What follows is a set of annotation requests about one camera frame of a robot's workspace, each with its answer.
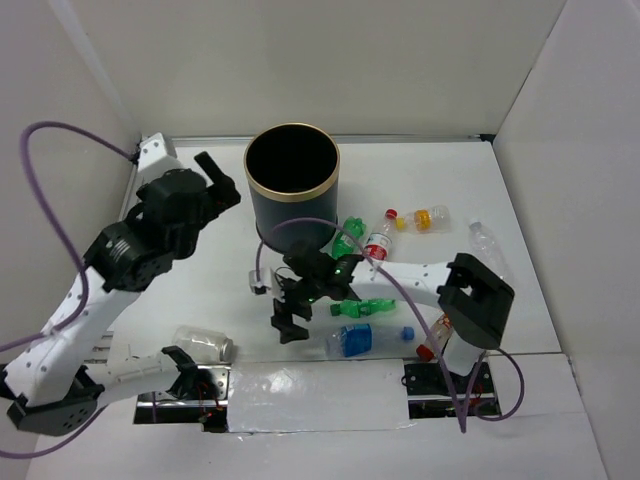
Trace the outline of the clear bottle with blue label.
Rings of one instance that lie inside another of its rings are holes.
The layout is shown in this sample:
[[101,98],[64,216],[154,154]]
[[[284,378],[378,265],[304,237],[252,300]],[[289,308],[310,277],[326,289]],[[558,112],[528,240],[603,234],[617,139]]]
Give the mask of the clear bottle with blue label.
[[352,324],[342,326],[326,337],[325,352],[330,359],[398,353],[414,338],[415,330],[410,326]]

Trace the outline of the clear plastic jar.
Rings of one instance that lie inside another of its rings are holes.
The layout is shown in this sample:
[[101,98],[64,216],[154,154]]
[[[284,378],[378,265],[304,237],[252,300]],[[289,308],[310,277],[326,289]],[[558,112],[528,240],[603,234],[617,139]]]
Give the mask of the clear plastic jar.
[[182,326],[173,335],[172,344],[200,364],[231,364],[234,359],[232,339],[217,331]]

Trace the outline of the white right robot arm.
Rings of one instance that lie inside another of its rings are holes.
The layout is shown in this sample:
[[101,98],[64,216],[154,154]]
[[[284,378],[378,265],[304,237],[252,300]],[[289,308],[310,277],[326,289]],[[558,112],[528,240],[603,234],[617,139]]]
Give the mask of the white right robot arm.
[[484,263],[468,253],[450,262],[414,264],[375,261],[360,254],[339,259],[296,243],[284,255],[296,280],[270,271],[276,289],[271,324],[286,344],[309,338],[308,330],[294,323],[307,321],[312,303],[328,297],[335,301],[386,298],[441,310],[453,327],[436,379],[448,392],[460,391],[483,352],[501,345],[514,301],[513,288]]

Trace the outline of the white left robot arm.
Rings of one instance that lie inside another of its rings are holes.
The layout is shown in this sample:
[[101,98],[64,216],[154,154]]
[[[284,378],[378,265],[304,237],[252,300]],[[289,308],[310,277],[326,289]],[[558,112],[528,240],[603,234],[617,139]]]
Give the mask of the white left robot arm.
[[200,232],[239,204],[234,181],[211,156],[199,172],[178,167],[144,184],[124,220],[105,227],[81,261],[79,277],[39,337],[1,370],[1,395],[17,430],[63,436],[99,409],[166,391],[189,397],[204,373],[178,346],[115,366],[85,361],[102,335],[151,283],[191,257]]

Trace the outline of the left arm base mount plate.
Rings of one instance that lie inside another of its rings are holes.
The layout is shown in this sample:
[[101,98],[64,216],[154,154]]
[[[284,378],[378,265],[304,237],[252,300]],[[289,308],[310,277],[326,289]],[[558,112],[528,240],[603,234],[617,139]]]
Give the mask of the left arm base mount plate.
[[227,433],[230,365],[200,365],[187,393],[155,391],[137,397],[134,425],[193,425],[203,432]]

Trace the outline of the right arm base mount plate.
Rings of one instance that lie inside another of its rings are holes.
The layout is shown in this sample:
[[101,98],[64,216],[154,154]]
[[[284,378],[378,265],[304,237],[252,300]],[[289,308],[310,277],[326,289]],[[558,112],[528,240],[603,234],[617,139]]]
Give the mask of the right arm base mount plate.
[[[455,417],[451,396],[438,363],[406,363],[401,383],[408,397],[409,418],[433,419]],[[487,362],[479,370],[473,387],[468,415],[496,417],[501,414],[499,401]]]

